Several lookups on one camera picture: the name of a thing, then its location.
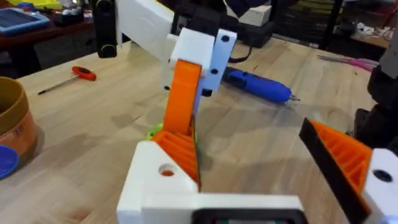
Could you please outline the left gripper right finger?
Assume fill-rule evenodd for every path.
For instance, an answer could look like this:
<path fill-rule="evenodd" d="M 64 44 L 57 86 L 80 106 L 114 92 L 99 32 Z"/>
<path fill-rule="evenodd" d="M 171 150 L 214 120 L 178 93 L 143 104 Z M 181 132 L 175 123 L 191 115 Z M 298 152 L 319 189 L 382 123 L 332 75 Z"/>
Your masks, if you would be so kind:
<path fill-rule="evenodd" d="M 397 224 L 397 155 L 305 118 L 299 137 L 350 223 Z"/>

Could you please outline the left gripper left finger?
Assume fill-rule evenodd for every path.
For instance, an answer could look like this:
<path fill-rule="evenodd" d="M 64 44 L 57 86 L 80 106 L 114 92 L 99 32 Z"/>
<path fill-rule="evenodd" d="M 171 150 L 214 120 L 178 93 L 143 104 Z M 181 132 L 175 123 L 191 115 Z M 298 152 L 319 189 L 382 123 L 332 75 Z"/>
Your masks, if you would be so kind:
<path fill-rule="evenodd" d="M 190 223 L 201 208 L 195 123 L 186 134 L 158 129 L 140 141 L 118 201 L 119 223 Z"/>

